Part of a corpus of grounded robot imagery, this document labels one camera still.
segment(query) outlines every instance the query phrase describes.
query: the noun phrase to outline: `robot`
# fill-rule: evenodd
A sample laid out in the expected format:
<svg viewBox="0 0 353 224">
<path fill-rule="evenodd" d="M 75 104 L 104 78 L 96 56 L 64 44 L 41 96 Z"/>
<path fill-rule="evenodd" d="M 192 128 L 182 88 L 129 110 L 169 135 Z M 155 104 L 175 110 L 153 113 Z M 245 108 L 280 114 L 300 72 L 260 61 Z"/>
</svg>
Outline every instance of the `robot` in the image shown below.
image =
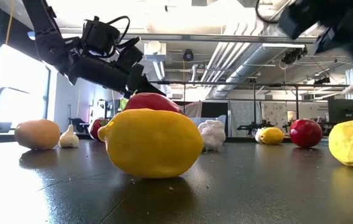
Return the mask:
<svg viewBox="0 0 353 224">
<path fill-rule="evenodd" d="M 111 24 L 128 19 L 118 17 L 104 23 L 98 17 L 87 20 L 81 38 L 62 38 L 55 22 L 56 15 L 46 0 L 22 0 L 32 21 L 38 55 L 53 66 L 74 85 L 78 78 L 102 85 L 129 98 L 133 92 L 153 92 L 165 95 L 152 86 L 142 74 L 143 65 L 138 64 L 143 53 L 135 46 L 135 37 L 121 44 L 123 34 Z M 353 0 L 297 0 L 286 7 L 279 20 L 270 21 L 256 12 L 267 24 L 278 24 L 291 39 L 296 39 L 315 23 L 326 27 L 317 41 L 316 53 L 334 48 L 344 49 L 353 59 Z M 117 61 L 105 62 L 119 52 Z"/>
</svg>

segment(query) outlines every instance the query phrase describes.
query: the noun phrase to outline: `table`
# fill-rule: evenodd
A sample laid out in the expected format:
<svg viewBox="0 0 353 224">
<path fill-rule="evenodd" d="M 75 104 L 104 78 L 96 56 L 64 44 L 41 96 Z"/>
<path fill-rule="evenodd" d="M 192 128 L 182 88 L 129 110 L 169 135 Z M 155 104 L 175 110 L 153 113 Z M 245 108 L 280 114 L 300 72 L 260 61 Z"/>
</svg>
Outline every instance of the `table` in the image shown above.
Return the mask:
<svg viewBox="0 0 353 224">
<path fill-rule="evenodd" d="M 0 223 L 353 223 L 353 167 L 327 145 L 234 142 L 148 180 L 114 167 L 101 142 L 0 143 Z"/>
</svg>

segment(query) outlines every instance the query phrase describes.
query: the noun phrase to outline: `apple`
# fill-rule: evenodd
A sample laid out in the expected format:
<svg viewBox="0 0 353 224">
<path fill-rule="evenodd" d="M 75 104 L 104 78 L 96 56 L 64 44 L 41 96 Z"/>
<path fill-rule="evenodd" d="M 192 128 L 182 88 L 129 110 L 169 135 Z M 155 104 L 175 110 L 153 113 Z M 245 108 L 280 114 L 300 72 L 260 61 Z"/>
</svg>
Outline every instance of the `apple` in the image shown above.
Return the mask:
<svg viewBox="0 0 353 224">
<path fill-rule="evenodd" d="M 291 141 L 299 147 L 313 147 L 321 141 L 323 130 L 320 125 L 310 119 L 294 121 L 290 128 Z"/>
<path fill-rule="evenodd" d="M 98 138 L 98 130 L 100 129 L 100 127 L 107 125 L 109 121 L 110 119 L 104 119 L 104 118 L 98 118 L 94 120 L 89 125 L 89 128 L 88 128 L 89 135 L 91 136 L 91 138 L 94 140 L 100 141 Z"/>
<path fill-rule="evenodd" d="M 157 93 L 138 93 L 127 103 L 124 110 L 148 108 L 182 113 L 180 107 L 167 97 Z"/>
</svg>

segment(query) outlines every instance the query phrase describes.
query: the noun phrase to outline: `dark tabletop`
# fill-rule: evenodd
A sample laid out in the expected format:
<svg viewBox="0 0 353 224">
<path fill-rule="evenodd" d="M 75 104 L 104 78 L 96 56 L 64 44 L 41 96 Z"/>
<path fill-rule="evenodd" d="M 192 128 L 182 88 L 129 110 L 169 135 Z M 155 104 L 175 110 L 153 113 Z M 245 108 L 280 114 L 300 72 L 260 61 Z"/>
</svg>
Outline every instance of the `dark tabletop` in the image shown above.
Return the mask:
<svg viewBox="0 0 353 224">
<path fill-rule="evenodd" d="M 353 168 L 326 146 L 225 143 L 179 178 L 145 180 L 104 144 L 0 144 L 0 223 L 353 223 Z"/>
</svg>

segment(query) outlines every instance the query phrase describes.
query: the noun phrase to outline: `window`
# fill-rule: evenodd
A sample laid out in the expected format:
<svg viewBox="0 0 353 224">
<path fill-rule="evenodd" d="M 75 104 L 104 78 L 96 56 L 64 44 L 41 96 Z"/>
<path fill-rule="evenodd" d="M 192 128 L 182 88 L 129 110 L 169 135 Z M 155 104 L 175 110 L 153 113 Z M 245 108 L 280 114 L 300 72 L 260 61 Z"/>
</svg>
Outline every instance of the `window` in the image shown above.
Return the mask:
<svg viewBox="0 0 353 224">
<path fill-rule="evenodd" d="M 0 48 L 0 121 L 12 128 L 30 119 L 45 118 L 49 72 L 39 62 L 12 47 Z"/>
</svg>

